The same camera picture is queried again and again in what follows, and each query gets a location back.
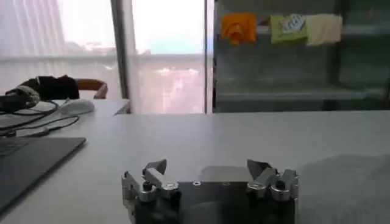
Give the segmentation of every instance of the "shelf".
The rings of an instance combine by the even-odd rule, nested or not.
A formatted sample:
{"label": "shelf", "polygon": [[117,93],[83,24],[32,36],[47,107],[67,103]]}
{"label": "shelf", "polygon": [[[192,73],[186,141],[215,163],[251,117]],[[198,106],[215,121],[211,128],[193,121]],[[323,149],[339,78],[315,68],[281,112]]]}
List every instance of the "shelf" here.
{"label": "shelf", "polygon": [[0,57],[0,63],[30,63],[43,61],[106,61],[116,60],[116,53],[79,55],[31,55]]}
{"label": "shelf", "polygon": [[364,99],[367,93],[335,85],[233,86],[218,85],[219,102],[261,100],[351,100]]}
{"label": "shelf", "polygon": [[[258,35],[271,34],[271,29],[269,26],[258,26],[256,31]],[[390,35],[390,25],[345,25],[342,28],[342,35],[358,37]]]}
{"label": "shelf", "polygon": [[385,95],[384,86],[361,86],[362,89],[366,92],[366,96],[369,98],[378,98],[382,99]]}

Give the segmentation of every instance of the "table surface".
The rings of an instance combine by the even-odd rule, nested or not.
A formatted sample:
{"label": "table surface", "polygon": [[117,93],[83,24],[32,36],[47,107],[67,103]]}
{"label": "table surface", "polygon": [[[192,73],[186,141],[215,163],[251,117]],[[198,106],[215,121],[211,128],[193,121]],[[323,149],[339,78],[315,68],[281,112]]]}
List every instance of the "table surface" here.
{"label": "table surface", "polygon": [[123,113],[130,109],[130,100],[115,99],[115,100],[91,100],[95,106],[95,113],[98,117],[114,116],[118,113]]}
{"label": "table surface", "polygon": [[248,158],[297,169],[302,223],[365,223],[373,217],[387,223],[388,212],[381,211],[390,208],[390,184],[380,183],[381,189],[358,199],[361,192],[349,189],[351,183],[367,189],[373,173],[388,179],[383,177],[390,172],[389,133],[388,111],[96,119],[58,135],[86,136],[87,143],[1,223],[129,223],[121,175],[141,173],[148,162],[162,158],[168,160],[166,174],[178,181],[198,180],[206,166],[245,166]]}

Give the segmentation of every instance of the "black cable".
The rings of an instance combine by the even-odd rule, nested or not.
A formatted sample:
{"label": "black cable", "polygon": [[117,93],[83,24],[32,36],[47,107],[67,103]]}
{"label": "black cable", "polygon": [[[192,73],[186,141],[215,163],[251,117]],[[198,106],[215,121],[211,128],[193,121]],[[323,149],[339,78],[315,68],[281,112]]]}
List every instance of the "black cable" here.
{"label": "black cable", "polygon": [[35,118],[31,119],[31,120],[24,121],[24,122],[21,122],[19,124],[9,125],[9,126],[6,126],[6,127],[0,127],[0,131],[6,131],[6,130],[9,130],[9,129],[15,129],[15,128],[18,128],[18,127],[22,127],[22,126],[31,124],[31,123],[33,123],[35,121],[38,121],[38,120],[40,120],[40,119],[42,119],[44,117],[47,117],[48,115],[56,112],[58,110],[58,108],[59,108],[59,105],[57,103],[51,101],[51,100],[50,101],[44,101],[44,102],[53,104],[54,108],[51,109],[51,110],[48,110],[47,112],[42,113],[41,116],[35,117]]}
{"label": "black cable", "polygon": [[36,129],[36,128],[40,128],[40,127],[44,127],[44,126],[47,126],[49,124],[53,124],[55,122],[58,122],[58,121],[64,121],[64,120],[67,120],[69,118],[76,118],[74,121],[66,124],[66,125],[62,125],[62,126],[56,126],[54,128],[57,128],[59,127],[58,129],[60,128],[65,128],[65,127],[69,127],[70,125],[76,123],[77,121],[80,120],[80,116],[69,116],[69,117],[62,117],[62,118],[58,118],[58,119],[54,119],[52,121],[48,121],[46,123],[43,123],[43,124],[39,124],[39,125],[36,125],[36,126],[29,126],[29,127],[22,127],[22,128],[16,128],[16,129],[13,129],[13,131],[19,131],[19,130],[30,130],[30,129]]}
{"label": "black cable", "polygon": [[32,108],[39,101],[30,95],[21,93],[20,95],[0,96],[0,115],[10,114],[19,110]]}
{"label": "black cable", "polygon": [[19,113],[19,112],[16,111],[16,112],[12,112],[12,113],[9,113],[9,114],[17,115],[17,116],[39,116],[39,115],[44,115],[46,113],[50,113],[52,110],[55,109],[55,104],[54,104],[55,102],[53,102],[53,101],[42,101],[42,102],[51,103],[51,104],[54,105],[54,108],[52,108],[50,110],[46,110],[46,111],[40,111],[40,110],[35,110],[35,109],[28,108],[28,109],[25,109],[25,110],[32,110],[32,111],[35,111],[36,113]]}
{"label": "black cable", "polygon": [[71,118],[75,118],[75,120],[72,121],[72,122],[70,122],[70,123],[68,123],[68,124],[62,125],[62,126],[50,127],[50,128],[48,128],[48,133],[49,133],[50,131],[55,131],[55,130],[59,130],[59,129],[61,129],[61,128],[69,127],[69,126],[75,124],[77,121],[80,120],[80,116],[77,116],[77,115],[75,115],[75,116],[69,116],[69,117],[62,117],[62,118],[54,119],[54,120],[52,120],[52,121],[45,122],[45,123],[43,123],[43,124],[39,124],[39,125],[35,125],[35,126],[21,127],[21,128],[12,129],[12,130],[9,130],[8,132],[3,133],[1,136],[8,136],[9,134],[11,134],[11,135],[16,135],[16,131],[20,131],[20,130],[32,130],[32,129],[44,127],[44,126],[47,126],[47,125],[49,125],[49,124],[53,124],[53,123],[55,123],[55,122],[64,121],[64,120],[71,119]]}

